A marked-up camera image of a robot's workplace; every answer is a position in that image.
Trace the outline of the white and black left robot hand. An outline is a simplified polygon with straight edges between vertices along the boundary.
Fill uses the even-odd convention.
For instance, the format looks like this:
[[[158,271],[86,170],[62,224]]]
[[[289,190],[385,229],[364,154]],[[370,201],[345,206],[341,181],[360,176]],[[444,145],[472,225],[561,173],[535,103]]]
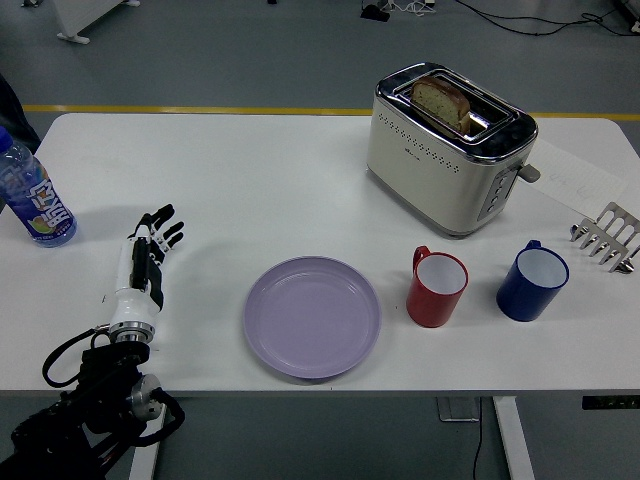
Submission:
[[[116,276],[116,310],[108,335],[113,343],[150,343],[164,306],[161,267],[184,237],[184,223],[173,223],[174,206],[145,213],[122,244]]]

